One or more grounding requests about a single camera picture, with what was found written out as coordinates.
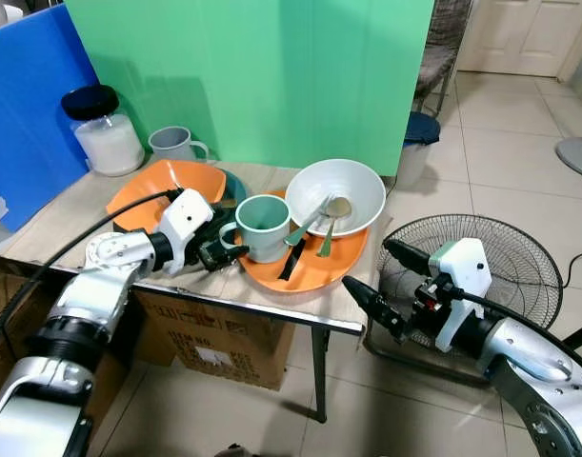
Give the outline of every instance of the black cable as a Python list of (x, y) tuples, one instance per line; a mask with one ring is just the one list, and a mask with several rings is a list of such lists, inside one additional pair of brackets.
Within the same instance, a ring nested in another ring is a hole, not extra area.
[(41, 276), (43, 276), (43, 274), (48, 270), (48, 268), (51, 267), (51, 265), (53, 265), (53, 263), (56, 262), (60, 257), (62, 257), (69, 250), (71, 250), (76, 245), (78, 245), (81, 241), (83, 241), (83, 239), (88, 237), (94, 231), (100, 229), (102, 226), (104, 226), (105, 224), (107, 224), (108, 222), (113, 220), (118, 215), (123, 214), (124, 212), (126, 212), (134, 207), (142, 205), (143, 203), (149, 202), (150, 200), (154, 200), (156, 198), (168, 196), (171, 200), (173, 200), (179, 194), (180, 191), (182, 191), (182, 190), (180, 190), (180, 189), (165, 190), (163, 192), (154, 193), (153, 195), (149, 195), (147, 197), (136, 200), (128, 205), (125, 205), (124, 207), (113, 212), (112, 214), (109, 214), (107, 217), (104, 217), (103, 219), (99, 220), (94, 225), (92, 225), (87, 230), (85, 230), (83, 233), (81, 233), (79, 236), (77, 236), (72, 241), (70, 241), (69, 243), (64, 245), (62, 248), (60, 248), (60, 250), (58, 250), (55, 254), (53, 254), (47, 262), (45, 262), (41, 267), (39, 267), (38, 270), (30, 277), (30, 279), (27, 282), (25, 282), (22, 285), (22, 287), (17, 290), (17, 292), (15, 292), (15, 295), (13, 295), (13, 297), (10, 299), (10, 301), (7, 304), (7, 306), (5, 307), (5, 309), (3, 309), (1, 311), (1, 313), (0, 313), (0, 335), (1, 335), (2, 331), (5, 329), (5, 324), (7, 323), (7, 321), (9, 320), (9, 318), (11, 317), (11, 315), (13, 314), (15, 309), (18, 307), (21, 300), (32, 290), (32, 287), (34, 286), (34, 284), (39, 280), (39, 278)]
[(11, 338), (7, 334), (7, 331), (3, 328), (3, 338), (5, 339), (5, 343), (7, 344), (7, 348), (11, 353), (11, 357), (13, 358), (13, 362), (17, 362), (17, 354), (15, 353), (15, 349), (13, 349), (13, 345), (11, 344)]
[(520, 322), (527, 328), (535, 331), (540, 336), (545, 338), (546, 340), (553, 343), (559, 350), (563, 351), (566, 355), (568, 355), (573, 361), (575, 361), (581, 368), (582, 368), (582, 357), (578, 355), (572, 348), (568, 347), (563, 341), (559, 340), (557, 337), (549, 333), (548, 331), (544, 330), (542, 327), (538, 326), (531, 320), (525, 318), (521, 314), (504, 307), (502, 305), (498, 305), (495, 302), (488, 300), (487, 298), (479, 297), (478, 295), (472, 295), (471, 293), (465, 292), (462, 288), (452, 288), (451, 294), (453, 298), (461, 300), (466, 299), (471, 302), (474, 302), (478, 305), (483, 305), (486, 308), (493, 309), (500, 314), (503, 314), (507, 317), (511, 317), (515, 321)]
[(566, 288), (570, 284), (570, 280), (572, 278), (572, 265), (574, 265), (574, 262), (576, 262), (581, 257), (582, 257), (582, 252), (578, 255), (575, 255), (572, 258), (572, 260), (570, 260), (570, 264), (568, 265), (568, 280), (566, 281), (566, 284), (564, 284), (563, 288)]

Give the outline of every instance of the door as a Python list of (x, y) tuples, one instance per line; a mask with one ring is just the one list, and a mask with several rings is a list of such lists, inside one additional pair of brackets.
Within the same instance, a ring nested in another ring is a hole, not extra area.
[(555, 76), (582, 25), (582, 0), (480, 0), (460, 70)]

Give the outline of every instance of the cardboard box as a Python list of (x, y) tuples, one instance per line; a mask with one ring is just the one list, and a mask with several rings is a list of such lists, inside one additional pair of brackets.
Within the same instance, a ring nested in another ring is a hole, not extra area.
[(185, 367), (280, 389), (294, 324), (147, 292), (136, 297)]
[(94, 374), (94, 390), (85, 407), (85, 414), (93, 420), (90, 439), (102, 424), (110, 405), (128, 376), (128, 368), (116, 357), (105, 352)]
[[(25, 281), (25, 278), (0, 273), (0, 312)], [(0, 387), (15, 365), (12, 354), (17, 358), (26, 355), (28, 348), (24, 341), (41, 327), (56, 297), (54, 290), (37, 286), (12, 314), (6, 326), (10, 344), (0, 338)]]
[(142, 322), (134, 357), (152, 365), (169, 367), (176, 349), (149, 314)]
[[(0, 273), (0, 311), (13, 294), (24, 284), (26, 278)], [(18, 358), (27, 354), (25, 340), (38, 330), (59, 296), (61, 285), (39, 284), (28, 298), (12, 314), (7, 324), (7, 334)], [(3, 385), (15, 360), (8, 343), (0, 339), (0, 387)], [(115, 357), (106, 352), (94, 374), (95, 389), (86, 406), (86, 414), (93, 420), (92, 435), (102, 423), (117, 392), (123, 385), (128, 369)]]

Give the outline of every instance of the knife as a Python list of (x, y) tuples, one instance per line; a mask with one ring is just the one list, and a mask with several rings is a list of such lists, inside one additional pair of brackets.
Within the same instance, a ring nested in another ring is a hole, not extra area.
[(303, 248), (306, 246), (305, 238), (301, 238), (297, 246), (293, 247), (291, 250), (291, 255), (287, 259), (287, 262), (284, 264), (284, 268), (278, 276), (278, 279), (284, 279), (285, 281), (289, 281), (291, 278), (292, 271), (294, 270), (297, 262), (299, 261), (299, 257), (301, 257), (301, 252), (303, 252)]

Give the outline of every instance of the utensil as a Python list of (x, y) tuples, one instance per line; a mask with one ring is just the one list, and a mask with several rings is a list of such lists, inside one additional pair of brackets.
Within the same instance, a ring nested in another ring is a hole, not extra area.
[(325, 236), (325, 241), (322, 242), (322, 246), (316, 254), (318, 257), (329, 257), (331, 255), (331, 238), (335, 222), (337, 219), (349, 216), (350, 214), (351, 204), (350, 200), (346, 197), (335, 197), (328, 202), (325, 215), (331, 218), (331, 225), (329, 226), (329, 231), (327, 231), (327, 236)]
[(297, 262), (299, 262), (299, 257), (301, 257), (301, 252), (303, 252), (303, 248), (305, 246), (306, 240), (305, 238), (301, 238), (299, 243), (297, 243), (297, 246), (292, 248), (291, 255), (287, 259), (287, 262), (284, 264), (284, 268), (282, 268), (282, 272), (280, 273), (280, 276), (278, 276), (278, 279), (284, 279), (285, 281), (291, 279), (292, 271), (297, 265)]
[(300, 228), (298, 228), (293, 233), (291, 233), (289, 236), (287, 236), (284, 239), (284, 242), (289, 246), (297, 246), (297, 244), (301, 241), (303, 234), (306, 231), (308, 231), (308, 229), (310, 228), (310, 225), (313, 224), (313, 221), (315, 221), (318, 218), (318, 216), (322, 215), (323, 209), (327, 206), (327, 204), (331, 200), (331, 198), (332, 198), (332, 195), (328, 195), (325, 199), (323, 199), (322, 202), (320, 203), (320, 205), (318, 205), (318, 208), (316, 208), (311, 213), (310, 217), (308, 217), (308, 219), (306, 219), (306, 222), (304, 222)]
[[(332, 237), (348, 236), (370, 226), (386, 203), (386, 191), (381, 178), (369, 167), (347, 159), (316, 162), (292, 178), (286, 200), (291, 218), (303, 225), (311, 211), (327, 195), (343, 195), (351, 201), (349, 217), (335, 222)], [(308, 233), (324, 237), (331, 221), (317, 219)]]
[(223, 247), (236, 245), (225, 241), (225, 235), (238, 229), (242, 244), (247, 245), (249, 258), (260, 264), (277, 262), (289, 251), (284, 237), (291, 229), (289, 207), (284, 199), (275, 195), (254, 195), (244, 200), (235, 211), (235, 222), (219, 229), (219, 239)]

